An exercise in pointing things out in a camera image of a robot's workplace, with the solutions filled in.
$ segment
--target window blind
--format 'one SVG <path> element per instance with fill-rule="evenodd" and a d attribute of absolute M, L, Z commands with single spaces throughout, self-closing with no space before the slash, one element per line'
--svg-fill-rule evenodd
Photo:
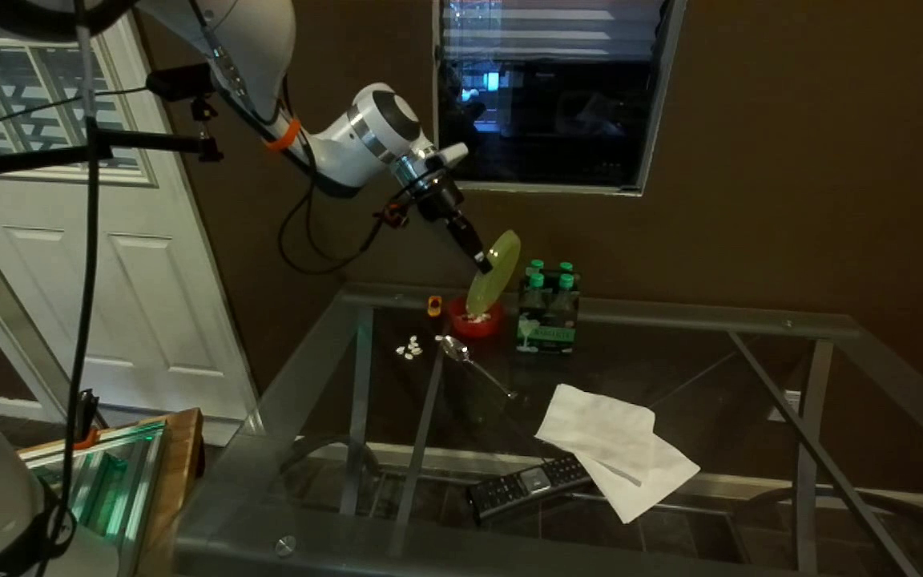
<path fill-rule="evenodd" d="M 445 60 L 651 60 L 664 0 L 442 0 Z"/>

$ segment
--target red object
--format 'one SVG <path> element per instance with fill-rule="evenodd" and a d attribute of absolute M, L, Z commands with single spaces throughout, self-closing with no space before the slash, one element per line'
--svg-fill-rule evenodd
<path fill-rule="evenodd" d="M 457 298 L 448 312 L 453 334 L 463 339 L 490 339 L 500 329 L 500 321 L 503 321 L 500 302 L 495 302 L 495 309 L 481 318 L 468 318 L 464 298 Z"/>

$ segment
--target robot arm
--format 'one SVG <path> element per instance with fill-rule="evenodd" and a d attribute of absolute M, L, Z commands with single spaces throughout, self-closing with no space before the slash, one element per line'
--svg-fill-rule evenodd
<path fill-rule="evenodd" d="M 127 9 L 143 12 L 190 41 L 211 68 L 233 110 L 268 139 L 268 147 L 305 166 L 330 196 L 357 196 L 387 169 L 402 196 L 382 212 L 404 226 L 417 204 L 426 220 L 442 220 L 468 260 L 488 272 L 488 250 L 458 212 L 463 192 L 448 169 L 464 146 L 435 151 L 415 110 L 385 83 L 364 88 L 352 105 L 310 136 L 281 102 L 281 80 L 296 54 L 293 0 L 87 0 L 93 31 L 109 28 Z M 0 0 L 0 35 L 73 40 L 73 0 Z"/>

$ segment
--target glass table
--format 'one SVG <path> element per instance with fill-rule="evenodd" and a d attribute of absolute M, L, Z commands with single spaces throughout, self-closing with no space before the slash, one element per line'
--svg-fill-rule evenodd
<path fill-rule="evenodd" d="M 333 298 L 199 484 L 177 536 L 182 573 L 778 573 L 716 513 L 728 473 L 785 480 L 795 572 L 832 569 L 832 484 L 876 565 L 916 573 L 818 442 L 835 359 L 923 427 L 923 379 L 850 318 L 585 298 L 573 357 L 516 352 L 507 321 L 473 344 L 475 369 L 432 344 L 426 294 Z M 558 382 L 651 407 L 703 474 L 628 527 L 597 490 L 475 524 L 468 488 L 560 457 L 536 438 Z"/>

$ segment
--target window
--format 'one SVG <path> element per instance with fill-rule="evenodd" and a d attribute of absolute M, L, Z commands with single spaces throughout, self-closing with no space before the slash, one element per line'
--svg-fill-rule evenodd
<path fill-rule="evenodd" d="M 103 49 L 97 49 L 97 93 L 116 91 Z M 76 44 L 27 44 L 0 40 L 0 153 L 52 151 L 85 146 L 85 102 L 82 80 L 85 64 Z M 120 98 L 97 98 L 97 120 L 103 130 L 127 130 L 127 110 Z M 73 176 L 82 166 L 50 166 L 43 176 Z M 103 180 L 146 180 L 143 153 L 116 147 L 113 161 L 103 161 Z"/>
<path fill-rule="evenodd" d="M 682 2 L 441 0 L 435 139 L 468 146 L 458 180 L 640 192 Z"/>

